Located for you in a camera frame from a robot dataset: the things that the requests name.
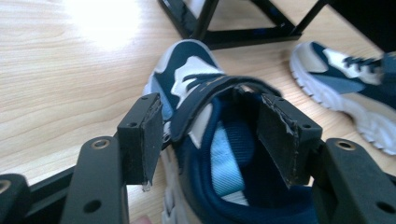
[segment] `navy blue sneaker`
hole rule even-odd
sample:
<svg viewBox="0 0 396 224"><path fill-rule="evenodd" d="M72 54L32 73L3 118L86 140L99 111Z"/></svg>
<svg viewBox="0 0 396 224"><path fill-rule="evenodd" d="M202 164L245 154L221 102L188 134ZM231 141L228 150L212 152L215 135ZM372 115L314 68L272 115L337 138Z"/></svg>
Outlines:
<svg viewBox="0 0 396 224"><path fill-rule="evenodd" d="M288 188L257 137L262 93L226 76L209 49L183 40L165 52L144 94L163 101L163 223L318 223L311 188Z"/></svg>
<svg viewBox="0 0 396 224"><path fill-rule="evenodd" d="M290 68L312 99L348 113L364 139L396 154L396 82L385 79L381 61L353 58L306 42L291 54Z"/></svg>

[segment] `white shoe sole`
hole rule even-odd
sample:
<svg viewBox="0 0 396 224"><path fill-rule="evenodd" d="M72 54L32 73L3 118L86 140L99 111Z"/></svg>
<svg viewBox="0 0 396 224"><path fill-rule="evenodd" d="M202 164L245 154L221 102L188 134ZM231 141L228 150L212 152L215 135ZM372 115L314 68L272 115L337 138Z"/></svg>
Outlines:
<svg viewBox="0 0 396 224"><path fill-rule="evenodd" d="M163 224L201 223L187 203L178 181L178 166L175 153L168 147L161 152L161 160L166 176L163 197Z"/></svg>
<svg viewBox="0 0 396 224"><path fill-rule="evenodd" d="M396 124L385 116L343 97L305 71L297 56L298 45L290 57L290 69L297 84L314 101L334 111L351 116L362 137L389 155L396 155Z"/></svg>
<svg viewBox="0 0 396 224"><path fill-rule="evenodd" d="M203 48L207 49L212 59L214 59L214 56L211 54L207 46L203 45L201 42L196 40L183 40L180 42L184 41L195 42L201 45ZM154 73L161 73L165 70L174 48L180 42L177 42L170 47L161 57L148 78L148 84L146 84L143 89L143 95L153 93L151 86ZM161 152L161 160L163 161L163 168L165 170L166 177L166 189L163 197L163 224L201 223L199 218L192 211L190 205L187 203L183 191L181 190L181 186L178 181L177 161L175 159L173 149L168 147L163 150Z"/></svg>

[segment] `black metal frame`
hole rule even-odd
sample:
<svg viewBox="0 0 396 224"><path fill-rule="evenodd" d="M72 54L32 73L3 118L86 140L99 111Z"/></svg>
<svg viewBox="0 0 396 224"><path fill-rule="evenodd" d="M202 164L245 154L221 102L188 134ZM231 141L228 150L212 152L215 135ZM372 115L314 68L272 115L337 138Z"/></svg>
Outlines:
<svg viewBox="0 0 396 224"><path fill-rule="evenodd" d="M199 15L195 18L183 0L159 0L172 23L183 38L198 39L210 49L225 49L245 45L255 45L300 38L306 26L315 18L329 0L318 0L308 14L294 25L278 8L268 0L251 0L262 13L276 25L270 28L245 30L209 31L219 0L206 0Z"/></svg>
<svg viewBox="0 0 396 224"><path fill-rule="evenodd" d="M30 188L22 175L0 175L0 224L129 223L126 185L149 183L165 147L161 109L159 94L141 97L113 137L88 141L75 167ZM320 223L395 223L396 178L364 148L322 142L320 126L274 95L262 95L260 114L258 136L285 182L314 177Z"/></svg>

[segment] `velcro strap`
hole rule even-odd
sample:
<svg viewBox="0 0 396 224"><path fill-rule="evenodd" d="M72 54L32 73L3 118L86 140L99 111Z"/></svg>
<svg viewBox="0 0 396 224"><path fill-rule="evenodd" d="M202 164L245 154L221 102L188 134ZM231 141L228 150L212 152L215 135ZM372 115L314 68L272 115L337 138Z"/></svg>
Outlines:
<svg viewBox="0 0 396 224"><path fill-rule="evenodd" d="M391 82L394 87L396 82L396 51L385 53L381 64L384 72L382 83L388 84Z"/></svg>
<svg viewBox="0 0 396 224"><path fill-rule="evenodd" d="M190 130L197 115L217 95L229 89L248 86L254 91L281 96L280 92L253 77L221 76L197 86L171 118L171 140L178 142Z"/></svg>

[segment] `wood grain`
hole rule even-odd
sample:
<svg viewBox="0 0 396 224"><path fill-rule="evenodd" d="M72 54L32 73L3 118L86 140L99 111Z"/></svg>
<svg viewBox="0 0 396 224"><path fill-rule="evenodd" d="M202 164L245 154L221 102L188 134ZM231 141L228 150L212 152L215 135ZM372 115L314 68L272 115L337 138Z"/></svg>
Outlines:
<svg viewBox="0 0 396 224"><path fill-rule="evenodd" d="M34 184L73 166L84 142L116 131L156 62L180 39L157 1L98 2L0 1L0 174L23 174ZM276 4L297 23L316 1L297 2ZM211 27L238 25L238 20L240 26L257 24L248 9L221 6L230 8L217 12ZM229 12L241 14L233 17ZM383 170L396 175L394 157L365 142L348 116L322 108L295 84L290 52L310 40L352 55L380 55L329 7L298 41L219 49L214 54L230 75L259 77L279 88L323 127L323 139L355 141ZM153 223L161 222L161 162L153 184L146 193L140 187L128 188L131 219L147 214Z"/></svg>

